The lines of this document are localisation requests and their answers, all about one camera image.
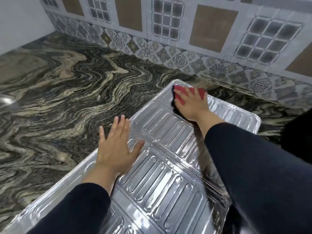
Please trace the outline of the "person's left hand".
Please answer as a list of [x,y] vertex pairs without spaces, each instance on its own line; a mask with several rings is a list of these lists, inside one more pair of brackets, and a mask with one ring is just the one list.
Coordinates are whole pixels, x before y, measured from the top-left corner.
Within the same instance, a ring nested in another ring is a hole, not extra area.
[[129,159],[129,135],[129,119],[125,115],[116,116],[106,141],[102,145],[98,144],[95,167],[97,174],[116,178],[128,172],[135,162]]

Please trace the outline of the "silver ribbed metal tray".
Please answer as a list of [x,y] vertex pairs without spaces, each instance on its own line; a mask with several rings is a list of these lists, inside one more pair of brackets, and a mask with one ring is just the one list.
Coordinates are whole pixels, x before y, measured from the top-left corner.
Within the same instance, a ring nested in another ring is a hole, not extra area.
[[111,193],[100,233],[221,234],[231,201],[198,129],[173,112],[171,81],[130,118],[145,145]]

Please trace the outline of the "person's left forearm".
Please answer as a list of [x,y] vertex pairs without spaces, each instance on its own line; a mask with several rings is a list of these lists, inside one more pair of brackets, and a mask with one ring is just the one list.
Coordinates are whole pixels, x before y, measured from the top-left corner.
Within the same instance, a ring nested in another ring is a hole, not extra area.
[[27,234],[99,234],[111,205],[118,166],[96,167]]

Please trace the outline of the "person's right forearm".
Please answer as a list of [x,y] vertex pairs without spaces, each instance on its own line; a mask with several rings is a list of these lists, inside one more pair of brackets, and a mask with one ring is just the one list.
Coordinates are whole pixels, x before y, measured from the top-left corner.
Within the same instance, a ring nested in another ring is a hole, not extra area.
[[209,110],[193,119],[236,209],[258,234],[312,234],[312,165],[226,123]]

